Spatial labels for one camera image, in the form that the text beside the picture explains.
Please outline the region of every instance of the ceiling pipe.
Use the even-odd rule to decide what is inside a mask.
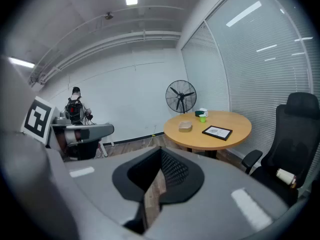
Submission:
[[[121,12],[121,11],[126,11],[126,10],[134,10],[134,9],[138,9],[138,8],[168,8],[168,9],[174,9],[174,10],[184,10],[184,8],[181,8],[181,7],[176,7],[176,6],[168,6],[168,5],[143,5],[143,6],[130,6],[130,7],[126,7],[126,8],[123,8],[123,9],[118,9],[118,10],[114,10],[112,11],[112,13],[118,13],[118,12]],[[106,14],[102,14],[102,15],[99,15],[97,17],[94,17],[80,25],[78,25],[77,27],[73,28],[71,31],[69,31],[67,34],[65,34],[62,38],[60,38],[43,56],[42,58],[38,61],[38,63],[35,65],[34,67],[34,70],[31,72],[30,76],[29,76],[29,79],[33,78],[33,77],[37,77],[37,76],[33,76],[36,68],[39,66],[39,64],[42,62],[42,60],[48,55],[49,52],[51,52],[63,39],[65,39],[68,35],[70,35],[73,31],[77,30],[78,28],[82,27],[83,25],[89,23],[89,22],[92,22],[98,18],[101,18],[101,17],[105,17]]]
[[[175,22],[176,20],[175,19],[166,19],[166,18],[144,18],[143,19],[144,21],[169,21],[169,22]],[[109,25],[106,25],[104,27],[101,27],[97,30],[93,30],[93,31],[90,31],[89,33],[86,33],[84,34],[83,36],[79,37],[77,40],[75,40],[68,48],[70,48],[71,46],[75,45],[78,41],[80,41],[82,38],[85,38],[86,36],[96,32],[96,31],[100,31],[100,30],[104,30],[104,29],[107,29],[107,28],[112,28],[112,27],[115,27],[115,26],[118,26],[118,25],[121,25],[121,24],[128,24],[128,23],[133,23],[133,22],[139,22],[141,21],[141,19],[129,19],[129,20],[123,20],[123,21],[120,21],[120,22],[116,22],[114,24],[109,24]],[[62,53],[62,50],[60,50],[57,54],[55,54],[53,56],[53,58],[51,58],[45,65],[44,65],[44,68],[41,69],[41,71],[45,70],[50,64],[52,61],[54,61],[56,58],[58,58],[59,56],[61,56],[63,53]]]
[[[136,42],[144,42],[144,41],[155,41],[155,40],[167,40],[167,41],[177,41],[179,40],[181,32],[175,31],[140,31],[140,32],[133,32],[127,34],[121,34],[117,36],[113,36],[110,38],[106,38],[104,40],[95,42],[91,45],[88,45],[85,48],[78,50],[77,52],[71,54],[67,58],[60,61],[56,66],[54,66],[49,72],[43,74],[39,82],[44,84],[50,78],[52,78],[58,72],[64,70],[65,68],[69,67],[70,65],[83,60],[95,53],[101,52],[105,49],[109,49],[112,47],[136,43]]]

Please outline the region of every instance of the round wooden table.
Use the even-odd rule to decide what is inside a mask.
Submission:
[[[179,131],[179,124],[183,121],[192,122],[192,130],[189,132]],[[202,131],[209,126],[215,126],[232,130],[227,140],[218,139],[203,134]],[[206,156],[216,157],[217,150],[224,150],[234,147],[243,142],[251,132],[251,122],[241,114],[227,111],[208,111],[205,122],[194,112],[177,115],[164,124],[164,134],[173,142],[192,149],[206,151]]]

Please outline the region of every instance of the floor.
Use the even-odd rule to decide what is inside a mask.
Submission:
[[[107,145],[107,146],[104,146],[104,148],[108,153],[108,157],[112,157],[119,154],[124,154],[124,153],[136,151],[139,149],[152,147],[152,146],[162,146],[162,147],[176,148],[180,150],[187,150],[187,148],[177,145],[173,141],[166,138],[164,134],[153,137],[153,138],[145,138],[145,139],[131,141],[127,143],[115,144],[114,146]],[[200,152],[200,150],[192,150],[192,152],[193,153]],[[232,164],[243,171],[245,170],[245,168],[241,165],[241,159],[226,150],[219,150],[216,154],[216,158],[218,160]],[[155,221],[155,219],[157,218],[160,212],[159,206],[158,206],[159,196],[165,192],[166,192],[165,178],[162,172],[159,171],[159,173],[155,177],[153,183],[151,184],[150,188],[148,189],[148,191],[145,193],[145,196],[144,196],[144,207],[146,211],[146,220],[147,220],[148,227],[152,225],[152,223]]]

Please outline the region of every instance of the chair armrest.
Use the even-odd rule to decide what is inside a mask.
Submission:
[[[251,151],[249,154],[245,156],[242,160],[242,165],[246,168],[245,173],[249,174],[251,168],[255,165],[255,163],[259,160],[262,156],[262,152],[260,150]]]

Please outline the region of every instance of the baseboard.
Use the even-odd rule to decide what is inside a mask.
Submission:
[[[162,131],[162,132],[155,133],[154,135],[155,135],[155,136],[159,136],[159,135],[162,135],[162,134],[165,134],[165,133]],[[130,138],[130,139],[126,139],[126,140],[115,141],[114,144],[134,142],[134,141],[139,141],[139,140],[143,140],[143,139],[147,139],[147,138],[151,138],[151,137],[152,137],[152,134],[146,135],[146,136],[142,136],[142,137],[138,137],[138,138]],[[104,145],[104,146],[111,145],[111,142],[103,143],[103,145]]]

